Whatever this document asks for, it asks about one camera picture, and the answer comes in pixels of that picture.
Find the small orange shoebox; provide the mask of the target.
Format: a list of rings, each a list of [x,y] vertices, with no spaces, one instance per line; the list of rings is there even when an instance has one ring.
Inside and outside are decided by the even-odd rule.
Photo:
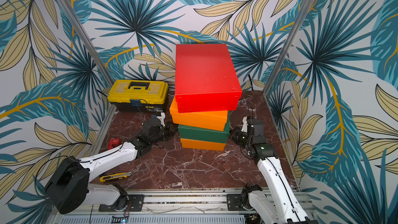
[[[180,139],[183,148],[223,151],[226,144],[190,139]]]

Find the green shoebox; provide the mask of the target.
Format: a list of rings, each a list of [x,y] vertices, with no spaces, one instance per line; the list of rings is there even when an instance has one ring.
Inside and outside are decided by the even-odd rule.
[[[189,125],[179,125],[178,131],[182,139],[225,144],[230,135],[230,120],[227,120],[222,131],[192,127]]]

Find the large orange shoebox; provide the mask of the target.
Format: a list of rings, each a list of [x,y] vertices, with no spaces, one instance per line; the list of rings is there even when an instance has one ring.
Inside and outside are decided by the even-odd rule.
[[[228,111],[180,113],[175,97],[170,106],[173,123],[191,127],[223,131],[227,120]]]

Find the red shoebox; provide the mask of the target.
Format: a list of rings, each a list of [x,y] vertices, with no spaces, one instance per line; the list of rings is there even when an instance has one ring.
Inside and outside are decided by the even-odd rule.
[[[175,55],[180,113],[236,110],[242,90],[226,44],[179,44]]]

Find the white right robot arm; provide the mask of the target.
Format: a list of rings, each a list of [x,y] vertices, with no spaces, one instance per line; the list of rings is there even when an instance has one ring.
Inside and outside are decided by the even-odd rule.
[[[248,151],[255,162],[272,196],[270,201],[259,185],[246,185],[241,194],[241,207],[256,211],[264,224],[317,224],[300,205],[285,177],[281,161],[274,147],[264,136],[254,135],[255,128],[236,127],[230,139]]]

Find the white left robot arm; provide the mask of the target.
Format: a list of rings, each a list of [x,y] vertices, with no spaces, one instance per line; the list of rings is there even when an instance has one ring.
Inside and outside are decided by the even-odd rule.
[[[143,157],[158,142],[169,141],[178,126],[151,117],[142,129],[123,144],[100,154],[77,159],[65,158],[45,186],[45,194],[60,214],[68,214],[82,205],[103,205],[125,212],[132,200],[119,185],[98,185],[92,181],[101,174]]]

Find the red pipe wrench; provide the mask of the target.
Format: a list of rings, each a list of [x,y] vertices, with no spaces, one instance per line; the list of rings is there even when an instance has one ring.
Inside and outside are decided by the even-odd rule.
[[[120,139],[110,139],[108,146],[107,146],[107,150],[111,150],[113,148],[118,147],[121,144]]]

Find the yellow black plastic toolbox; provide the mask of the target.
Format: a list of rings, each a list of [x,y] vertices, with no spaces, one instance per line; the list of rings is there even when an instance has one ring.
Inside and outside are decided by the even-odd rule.
[[[115,81],[108,101],[121,112],[164,113],[168,104],[169,85],[160,81]]]

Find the yellow utility knife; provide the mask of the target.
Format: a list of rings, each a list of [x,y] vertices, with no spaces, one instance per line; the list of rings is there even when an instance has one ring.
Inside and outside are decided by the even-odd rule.
[[[100,182],[105,183],[114,180],[126,179],[132,175],[132,172],[115,173],[108,175],[101,175],[99,177]]]

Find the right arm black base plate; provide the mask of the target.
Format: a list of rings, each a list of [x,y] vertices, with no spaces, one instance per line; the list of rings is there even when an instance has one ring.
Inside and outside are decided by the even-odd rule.
[[[245,194],[227,194],[227,206],[229,211],[248,211],[248,200]]]

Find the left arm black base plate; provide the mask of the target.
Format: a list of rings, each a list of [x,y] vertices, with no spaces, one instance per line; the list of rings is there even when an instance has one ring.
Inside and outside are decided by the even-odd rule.
[[[144,203],[144,195],[122,196],[113,205],[99,206],[99,212],[141,212]]]

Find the left aluminium corner post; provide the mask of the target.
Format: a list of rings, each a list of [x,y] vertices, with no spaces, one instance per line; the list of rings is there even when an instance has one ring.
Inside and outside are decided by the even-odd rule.
[[[57,2],[65,12],[66,16],[69,18],[72,27],[75,29],[76,34],[80,37],[80,40],[83,42],[88,53],[91,55],[92,59],[97,65],[98,70],[104,76],[106,83],[109,86],[112,86],[115,81],[110,76],[109,72],[106,70],[106,67],[102,62],[99,53],[97,52],[95,46],[93,45],[91,39],[89,38],[89,35],[85,31],[81,21],[78,19],[73,7],[69,4],[68,0],[57,0]]]

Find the aluminium corner post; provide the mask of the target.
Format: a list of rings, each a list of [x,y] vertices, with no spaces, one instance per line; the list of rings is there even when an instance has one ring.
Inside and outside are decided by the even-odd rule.
[[[76,34],[80,37],[80,40],[83,42],[88,53],[91,55],[92,59],[97,65],[98,70],[104,76],[106,83],[109,86],[112,86],[115,81],[110,76],[109,72],[106,70],[106,67],[102,62],[99,53],[97,52],[95,46],[93,45],[91,39],[89,38],[89,35],[85,31],[81,21],[78,19],[73,7],[69,4],[68,0],[57,0],[57,2],[65,12],[66,16],[69,18],[72,27],[75,29]]]
[[[268,93],[270,92],[271,87],[274,83],[274,80],[278,76],[278,72],[284,62],[286,55],[288,54],[288,50],[289,50],[290,46],[292,45],[292,42],[293,42],[296,34],[299,32],[300,27],[302,26],[307,14],[309,13],[313,2],[314,2],[314,0],[304,0],[301,10],[298,11],[295,22],[292,25],[292,28],[289,32],[289,35],[286,38],[284,46],[282,47],[282,49],[279,53],[279,56],[278,56],[276,62],[274,63],[273,70],[271,71],[271,73],[268,77],[267,83],[265,84],[265,87],[263,89],[264,96],[267,96]]]

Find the right aluminium corner post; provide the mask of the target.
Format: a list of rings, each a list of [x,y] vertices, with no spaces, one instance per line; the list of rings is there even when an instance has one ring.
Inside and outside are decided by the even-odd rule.
[[[313,2],[314,2],[314,0],[304,0],[301,10],[298,11],[295,22],[292,25],[292,28],[289,32],[289,35],[286,38],[284,46],[282,47],[282,49],[279,53],[279,56],[278,56],[276,62],[274,63],[273,70],[271,71],[271,73],[268,77],[267,83],[265,84],[265,87],[263,89],[264,96],[267,96],[268,93],[270,92],[271,87],[274,83],[274,80],[278,76],[278,72],[284,62],[286,55],[288,54],[288,50],[289,50],[290,46],[292,45],[292,42],[293,42],[296,34],[299,32],[300,27],[302,26],[307,14],[309,13]]]

